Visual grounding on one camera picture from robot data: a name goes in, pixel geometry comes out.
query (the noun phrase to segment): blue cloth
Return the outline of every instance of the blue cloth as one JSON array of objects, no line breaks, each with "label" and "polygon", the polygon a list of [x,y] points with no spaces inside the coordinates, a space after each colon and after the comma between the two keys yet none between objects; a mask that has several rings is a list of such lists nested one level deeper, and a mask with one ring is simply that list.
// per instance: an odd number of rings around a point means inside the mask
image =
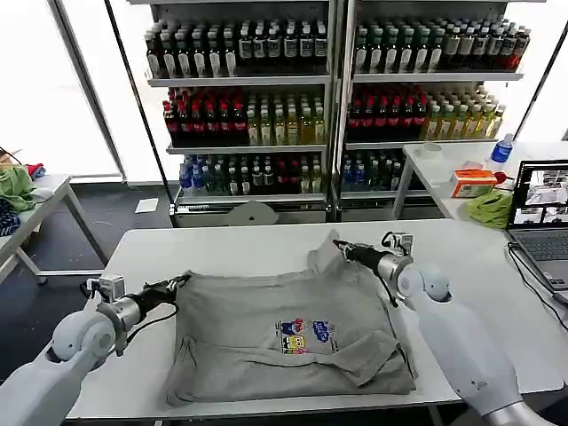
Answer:
[{"label": "blue cloth", "polygon": [[5,199],[0,199],[0,237],[12,235],[21,225],[14,207]]}]

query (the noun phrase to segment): laptop screen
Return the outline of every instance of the laptop screen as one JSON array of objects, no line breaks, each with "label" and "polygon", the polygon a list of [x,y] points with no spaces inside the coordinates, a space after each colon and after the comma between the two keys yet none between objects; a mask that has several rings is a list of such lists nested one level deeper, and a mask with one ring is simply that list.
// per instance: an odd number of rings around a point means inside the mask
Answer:
[{"label": "laptop screen", "polygon": [[521,162],[509,229],[568,227],[568,160]]}]

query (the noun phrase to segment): shelf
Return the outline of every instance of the shelf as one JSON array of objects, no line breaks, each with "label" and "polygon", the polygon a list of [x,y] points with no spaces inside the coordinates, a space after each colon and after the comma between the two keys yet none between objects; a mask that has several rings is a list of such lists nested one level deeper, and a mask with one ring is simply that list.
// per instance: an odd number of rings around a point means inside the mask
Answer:
[{"label": "shelf", "polygon": [[[390,199],[397,196],[397,191],[352,191],[341,193],[341,199],[346,201],[354,200],[370,200],[370,199]],[[407,198],[415,197],[428,197],[428,191],[426,190],[414,190],[408,191],[406,193]]]},{"label": "shelf", "polygon": [[199,146],[176,148],[172,145],[168,154],[248,154],[248,153],[323,153],[326,145],[280,145],[280,146]]},{"label": "shelf", "polygon": [[277,195],[226,195],[226,196],[208,196],[194,197],[192,195],[181,195],[176,200],[176,205],[208,205],[214,206],[219,204],[242,204],[249,201],[258,202],[324,202],[323,193],[292,193]]},{"label": "shelf", "polygon": [[495,142],[497,139],[453,139],[453,140],[401,140],[397,142],[347,142],[345,144],[347,151],[356,151],[359,149],[400,149],[404,145],[423,144],[425,142],[433,142],[435,144],[460,144],[468,142]]},{"label": "shelf", "polygon": [[354,83],[516,82],[518,73],[355,74]]},{"label": "shelf", "polygon": [[328,84],[329,75],[275,75],[261,77],[220,78],[151,78],[152,87],[221,87],[221,86],[283,86]]},{"label": "shelf", "polygon": [[[239,3],[269,3],[275,0],[127,0],[130,4],[239,4]],[[278,0],[281,2],[327,2],[328,0]]]}]

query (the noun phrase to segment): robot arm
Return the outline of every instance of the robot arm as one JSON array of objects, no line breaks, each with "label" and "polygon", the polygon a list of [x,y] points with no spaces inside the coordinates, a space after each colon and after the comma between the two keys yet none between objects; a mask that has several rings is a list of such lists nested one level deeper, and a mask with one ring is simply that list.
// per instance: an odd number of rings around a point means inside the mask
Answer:
[{"label": "robot arm", "polygon": [[187,278],[160,281],[136,295],[102,303],[96,311],[67,315],[37,358],[0,386],[0,424],[60,425],[79,398],[84,377],[112,351],[121,356],[128,332],[159,304],[174,304],[177,288]]},{"label": "robot arm", "polygon": [[484,420],[496,426],[552,426],[523,402],[507,354],[479,317],[452,298],[448,279],[438,268],[371,246],[335,244],[347,260],[370,268],[390,293],[416,312],[422,336],[450,386]]}]

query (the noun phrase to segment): laptop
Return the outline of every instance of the laptop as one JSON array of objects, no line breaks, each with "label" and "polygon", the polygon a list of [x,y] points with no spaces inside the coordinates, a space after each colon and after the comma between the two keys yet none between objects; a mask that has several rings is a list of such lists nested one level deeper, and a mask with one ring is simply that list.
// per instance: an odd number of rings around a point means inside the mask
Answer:
[{"label": "laptop", "polygon": [[548,288],[568,290],[568,160],[521,162],[507,232]]}]

